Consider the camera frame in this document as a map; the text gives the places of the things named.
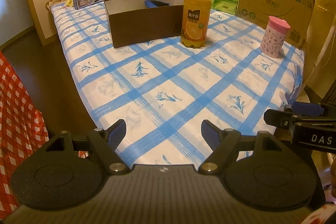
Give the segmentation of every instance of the plastic bottle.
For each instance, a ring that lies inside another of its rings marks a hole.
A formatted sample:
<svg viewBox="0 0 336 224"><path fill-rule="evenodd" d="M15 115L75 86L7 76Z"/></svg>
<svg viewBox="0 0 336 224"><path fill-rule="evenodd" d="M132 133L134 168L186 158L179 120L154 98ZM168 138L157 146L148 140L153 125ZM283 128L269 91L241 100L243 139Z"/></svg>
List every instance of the plastic bottle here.
<svg viewBox="0 0 336 224"><path fill-rule="evenodd" d="M181 43L186 47L204 46L208 31L211 0L184 0Z"/></svg>

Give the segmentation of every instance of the pink cup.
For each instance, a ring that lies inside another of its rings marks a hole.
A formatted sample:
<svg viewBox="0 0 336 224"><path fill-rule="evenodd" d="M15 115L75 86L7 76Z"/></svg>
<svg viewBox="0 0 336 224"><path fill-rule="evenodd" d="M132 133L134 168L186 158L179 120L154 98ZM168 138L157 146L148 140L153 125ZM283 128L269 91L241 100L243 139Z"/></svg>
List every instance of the pink cup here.
<svg viewBox="0 0 336 224"><path fill-rule="evenodd" d="M269 16L265 34L260 44L261 51L269 57L278 58L290 28L285 20Z"/></svg>

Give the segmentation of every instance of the pink lid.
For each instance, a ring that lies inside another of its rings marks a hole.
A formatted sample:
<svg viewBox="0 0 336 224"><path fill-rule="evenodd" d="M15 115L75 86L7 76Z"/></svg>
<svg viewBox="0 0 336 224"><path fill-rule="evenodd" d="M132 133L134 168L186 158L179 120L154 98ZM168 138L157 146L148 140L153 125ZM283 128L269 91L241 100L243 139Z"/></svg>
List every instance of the pink lid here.
<svg viewBox="0 0 336 224"><path fill-rule="evenodd" d="M289 29L291 28L286 20L274 16L269 16L268 25L274 30L283 34L287 34Z"/></svg>

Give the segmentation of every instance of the red and white checkered cloth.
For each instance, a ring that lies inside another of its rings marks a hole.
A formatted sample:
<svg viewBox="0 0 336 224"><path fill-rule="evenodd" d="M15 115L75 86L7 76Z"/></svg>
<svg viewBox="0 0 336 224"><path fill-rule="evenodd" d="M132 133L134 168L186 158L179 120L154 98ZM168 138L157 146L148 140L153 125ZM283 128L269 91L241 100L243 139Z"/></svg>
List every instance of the red and white checkered cloth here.
<svg viewBox="0 0 336 224"><path fill-rule="evenodd" d="M0 219L17 207L9 186L15 168L47 141L41 112L0 52Z"/></svg>

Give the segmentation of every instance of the white wall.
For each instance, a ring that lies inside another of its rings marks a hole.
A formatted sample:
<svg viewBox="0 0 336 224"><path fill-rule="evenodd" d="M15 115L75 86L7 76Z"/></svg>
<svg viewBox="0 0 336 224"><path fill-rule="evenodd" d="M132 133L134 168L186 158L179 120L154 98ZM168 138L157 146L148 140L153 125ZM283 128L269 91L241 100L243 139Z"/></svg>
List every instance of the white wall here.
<svg viewBox="0 0 336 224"><path fill-rule="evenodd" d="M0 45L32 25L27 0L0 0Z"/></svg>

